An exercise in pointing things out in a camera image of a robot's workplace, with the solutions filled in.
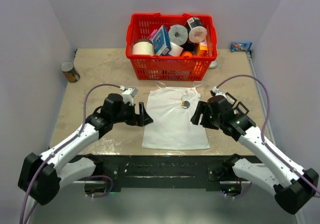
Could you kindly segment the white shirt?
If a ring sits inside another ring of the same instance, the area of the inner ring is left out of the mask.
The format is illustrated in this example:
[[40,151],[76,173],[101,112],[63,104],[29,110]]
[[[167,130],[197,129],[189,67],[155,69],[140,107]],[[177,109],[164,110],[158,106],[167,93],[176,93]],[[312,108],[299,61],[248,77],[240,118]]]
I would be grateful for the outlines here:
[[[206,131],[199,125],[193,125],[194,115],[201,94],[197,87],[200,81],[194,81],[192,87],[168,87],[156,82],[157,89],[149,93],[146,111],[154,120],[144,128],[142,147],[163,150],[202,150],[209,149]],[[190,107],[182,107],[181,97],[187,95]]]

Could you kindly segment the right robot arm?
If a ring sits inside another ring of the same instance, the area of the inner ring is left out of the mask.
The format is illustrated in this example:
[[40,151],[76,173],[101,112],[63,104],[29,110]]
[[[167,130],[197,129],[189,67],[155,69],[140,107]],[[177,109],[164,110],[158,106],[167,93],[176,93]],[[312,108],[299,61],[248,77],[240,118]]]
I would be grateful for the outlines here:
[[254,153],[267,168],[260,170],[235,154],[223,167],[226,179],[246,179],[273,195],[284,211],[296,214],[315,196],[319,174],[312,168],[305,169],[281,152],[264,136],[248,113],[248,108],[230,94],[214,95],[206,102],[198,102],[191,123],[221,130]]

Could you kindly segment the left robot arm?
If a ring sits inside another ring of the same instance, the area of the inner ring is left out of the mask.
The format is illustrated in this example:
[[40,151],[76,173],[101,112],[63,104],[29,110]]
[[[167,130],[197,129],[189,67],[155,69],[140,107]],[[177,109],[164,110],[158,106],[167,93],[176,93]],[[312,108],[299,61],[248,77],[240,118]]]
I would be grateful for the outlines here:
[[103,167],[90,158],[71,160],[89,145],[110,132],[117,123],[144,127],[153,123],[144,104],[139,102],[139,113],[131,94],[109,94],[102,106],[89,115],[72,135],[40,155],[30,153],[22,164],[18,186],[40,205],[51,202],[59,190],[84,177],[98,180]]

